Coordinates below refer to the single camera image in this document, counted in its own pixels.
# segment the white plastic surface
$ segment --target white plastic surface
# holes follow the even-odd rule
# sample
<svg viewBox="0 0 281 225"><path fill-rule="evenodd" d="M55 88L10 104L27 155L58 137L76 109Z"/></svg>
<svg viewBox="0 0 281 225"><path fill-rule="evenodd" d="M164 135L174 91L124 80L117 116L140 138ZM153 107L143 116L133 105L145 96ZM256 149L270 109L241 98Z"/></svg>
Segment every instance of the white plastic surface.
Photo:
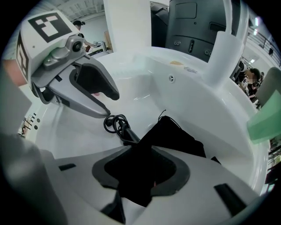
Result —
<svg viewBox="0 0 281 225"><path fill-rule="evenodd" d="M225 33L231 34L232 31L232 4L231 0L223 0L223 6L225 11L225 20L227 27Z"/></svg>
<svg viewBox="0 0 281 225"><path fill-rule="evenodd" d="M243 42L237 37L219 31L207 69L203 73L206 84L214 89L221 88L233 73L244 47Z"/></svg>
<svg viewBox="0 0 281 225"><path fill-rule="evenodd" d="M249 27L249 10L246 3L240 0L240 19L236 37L245 45Z"/></svg>
<svg viewBox="0 0 281 225"><path fill-rule="evenodd" d="M98 58L116 82L120 99L103 94L112 115L124 114L142 138L163 110L196 140L207 158L216 157L260 194L267 170L269 143L254 145L246 121L256 113L247 96L230 79L220 90L203 82L207 63L164 48L147 47L134 54L113 53ZM178 61L182 65L170 64ZM175 78L170 82L169 76ZM36 144L55 158L86 155L121 146L95 119L65 106L50 104L41 120Z"/></svg>
<svg viewBox="0 0 281 225"><path fill-rule="evenodd" d="M135 204L127 198L122 198L122 206L126 218L126 225L133 224L135 220L142 215L146 207Z"/></svg>

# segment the white tub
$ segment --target white tub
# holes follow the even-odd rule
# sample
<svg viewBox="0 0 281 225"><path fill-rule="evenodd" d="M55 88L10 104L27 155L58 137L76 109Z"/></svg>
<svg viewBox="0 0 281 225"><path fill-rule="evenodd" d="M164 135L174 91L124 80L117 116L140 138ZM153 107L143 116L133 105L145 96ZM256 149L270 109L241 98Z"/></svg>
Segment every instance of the white tub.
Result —
<svg viewBox="0 0 281 225"><path fill-rule="evenodd" d="M120 99L113 101L103 94L97 98L113 115L124 114L140 138L166 109L165 115L204 144L207 158L215 156L260 194L269 143L254 145L249 140L246 121L256 110L232 80L222 89L213 90L200 75L206 68L205 62L170 49L149 47L138 53L113 53L98 60L115 80ZM172 65L171 61L183 65ZM36 144L50 150L55 158L122 146L115 134L104 130L103 119L54 104L42 108L38 116L42 119Z"/></svg>

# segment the black cable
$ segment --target black cable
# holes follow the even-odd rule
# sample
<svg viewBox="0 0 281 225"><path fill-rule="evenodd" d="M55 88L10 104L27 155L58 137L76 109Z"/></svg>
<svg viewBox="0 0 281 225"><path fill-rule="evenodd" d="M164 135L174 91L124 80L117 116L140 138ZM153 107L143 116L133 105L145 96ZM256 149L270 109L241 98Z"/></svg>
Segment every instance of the black cable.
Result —
<svg viewBox="0 0 281 225"><path fill-rule="evenodd" d="M161 118L162 117L164 117L164 116L161 116L162 114L163 114L163 112L160 114L160 116L158 117L158 121L160 121L161 120ZM166 116L166 117L168 117L170 120L172 120L180 129L181 129L181 127L179 126L179 124L173 119L173 118L171 118L171 117L169 117L169 116Z"/></svg>
<svg viewBox="0 0 281 225"><path fill-rule="evenodd" d="M112 126L114 131L109 130L107 127ZM133 142L130 140L126 140L124 138L124 134L125 134L125 129L129 128L131 129L127 118L123 115L123 114L119 114L119 115L110 115L108 117L105 118L104 120L104 128L107 132L111 133L111 134L117 134L121 141L123 141L126 144L131 144L131 145L135 145L138 142Z"/></svg>

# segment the black slot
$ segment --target black slot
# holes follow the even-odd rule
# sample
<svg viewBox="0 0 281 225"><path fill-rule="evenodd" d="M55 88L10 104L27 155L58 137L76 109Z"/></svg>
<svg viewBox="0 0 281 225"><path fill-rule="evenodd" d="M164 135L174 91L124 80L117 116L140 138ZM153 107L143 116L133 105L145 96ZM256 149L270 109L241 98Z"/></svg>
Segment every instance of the black slot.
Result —
<svg viewBox="0 0 281 225"><path fill-rule="evenodd" d="M189 45L189 49L188 49L188 53L191 53L193 51L193 47L194 47L194 40L191 40L190 45Z"/></svg>
<svg viewBox="0 0 281 225"><path fill-rule="evenodd" d="M245 203L227 184L217 185L214 188L232 216L237 215L246 208Z"/></svg>
<svg viewBox="0 0 281 225"><path fill-rule="evenodd" d="M66 170L69 170L69 169L74 168L74 167L76 167L75 164L69 163L69 164L61 165L58 168L60 168L61 171L66 171Z"/></svg>
<svg viewBox="0 0 281 225"><path fill-rule="evenodd" d="M55 79L56 79L58 82L61 82L61 81L62 81L62 78L61 78L59 75L57 75L57 76L55 77Z"/></svg>

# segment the gray machine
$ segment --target gray machine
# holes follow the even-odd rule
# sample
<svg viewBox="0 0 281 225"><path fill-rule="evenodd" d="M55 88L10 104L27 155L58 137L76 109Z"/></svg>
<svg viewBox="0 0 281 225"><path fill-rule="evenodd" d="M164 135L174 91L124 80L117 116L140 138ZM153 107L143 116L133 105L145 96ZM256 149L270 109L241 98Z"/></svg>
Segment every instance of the gray machine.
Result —
<svg viewBox="0 0 281 225"><path fill-rule="evenodd" d="M240 1L232 1L232 34L237 34ZM170 0L166 48L209 61L218 31L225 31L222 0Z"/></svg>
<svg viewBox="0 0 281 225"><path fill-rule="evenodd" d="M92 117L106 117L110 111L91 94L103 92L119 99L118 89L105 67L85 55L83 38L74 35L65 47L56 48L31 77L33 93L44 104L56 101Z"/></svg>

